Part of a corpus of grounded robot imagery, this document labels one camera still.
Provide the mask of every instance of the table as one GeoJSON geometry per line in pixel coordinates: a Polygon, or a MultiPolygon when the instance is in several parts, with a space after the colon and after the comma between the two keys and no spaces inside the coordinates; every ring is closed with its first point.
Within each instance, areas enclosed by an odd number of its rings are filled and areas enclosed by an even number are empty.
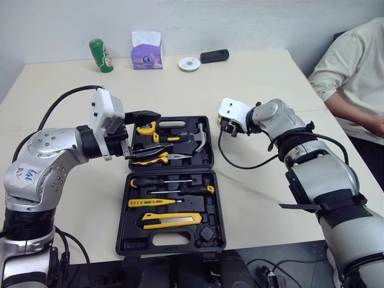
{"type": "MultiPolygon", "coordinates": [[[[98,72],[94,61],[28,64],[0,105],[0,181],[17,144],[33,132],[47,108],[64,92],[83,85],[104,85],[122,100],[126,112],[153,110],[163,116],[206,115],[211,126],[227,249],[287,244],[323,239],[314,215],[281,209],[278,203],[295,203],[278,160],[256,170],[239,170],[225,162],[217,149],[217,112],[224,97],[249,105],[280,98],[305,122],[314,121],[315,132],[331,136],[348,150],[350,165],[359,175],[368,207],[384,215],[382,190],[347,136],[317,97],[288,51],[231,53],[226,62],[203,64],[193,73],[177,68],[181,56],[166,56],[163,70],[133,70],[129,58],[114,59],[115,70],[98,72]]],[[[46,128],[90,124],[94,91],[69,96],[49,118],[46,128]]],[[[235,163],[246,166],[272,156],[262,134],[223,136],[223,149],[235,163]]],[[[329,144],[339,157],[338,148],[329,144]]],[[[128,163],[122,158],[102,158],[75,167],[70,173],[55,224],[77,236],[92,262],[121,259],[115,252],[121,201],[128,163]]],[[[0,206],[3,215],[5,206],[0,206]]],[[[58,237],[55,245],[62,248],[58,237]]],[[[71,262],[83,263],[80,250],[70,242],[71,262]]]]}

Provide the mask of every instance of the green can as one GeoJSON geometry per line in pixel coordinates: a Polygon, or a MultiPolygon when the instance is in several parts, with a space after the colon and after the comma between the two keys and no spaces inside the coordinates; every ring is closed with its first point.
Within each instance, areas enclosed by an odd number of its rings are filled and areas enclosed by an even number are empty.
{"type": "Polygon", "coordinates": [[[89,42],[89,48],[91,48],[92,55],[100,71],[103,73],[111,72],[113,70],[112,59],[104,47],[104,42],[101,39],[93,39],[89,42]]]}

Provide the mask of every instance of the tissue box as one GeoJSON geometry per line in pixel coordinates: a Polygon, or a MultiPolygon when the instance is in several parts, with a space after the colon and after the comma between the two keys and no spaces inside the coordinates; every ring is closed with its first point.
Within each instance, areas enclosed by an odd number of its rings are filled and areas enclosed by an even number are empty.
{"type": "Polygon", "coordinates": [[[131,58],[135,69],[163,69],[161,34],[157,31],[132,31],[131,58]]]}

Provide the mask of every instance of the tape measure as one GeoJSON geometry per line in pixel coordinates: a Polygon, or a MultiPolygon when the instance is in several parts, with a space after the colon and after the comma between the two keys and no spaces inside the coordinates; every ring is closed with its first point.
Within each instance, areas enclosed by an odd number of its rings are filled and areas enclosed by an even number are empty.
{"type": "Polygon", "coordinates": [[[153,121],[153,122],[148,123],[144,126],[137,127],[136,131],[140,135],[150,135],[151,136],[155,133],[155,129],[156,129],[156,121],[153,121]]]}

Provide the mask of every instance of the black tool handle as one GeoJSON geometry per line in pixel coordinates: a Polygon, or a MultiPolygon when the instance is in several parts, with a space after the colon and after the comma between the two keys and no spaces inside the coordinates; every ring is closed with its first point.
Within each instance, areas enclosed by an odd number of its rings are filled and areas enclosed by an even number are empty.
{"type": "Polygon", "coordinates": [[[142,188],[142,187],[150,187],[156,185],[163,185],[163,179],[153,179],[153,178],[137,178],[131,180],[131,187],[133,188],[142,188]]]}
{"type": "Polygon", "coordinates": [[[181,188],[178,194],[180,196],[182,195],[205,196],[213,193],[215,193],[215,188],[209,185],[209,186],[195,186],[190,188],[181,188]]]}
{"type": "Polygon", "coordinates": [[[229,51],[227,49],[210,51],[200,54],[201,63],[212,63],[218,61],[225,61],[229,58],[229,51]]]}

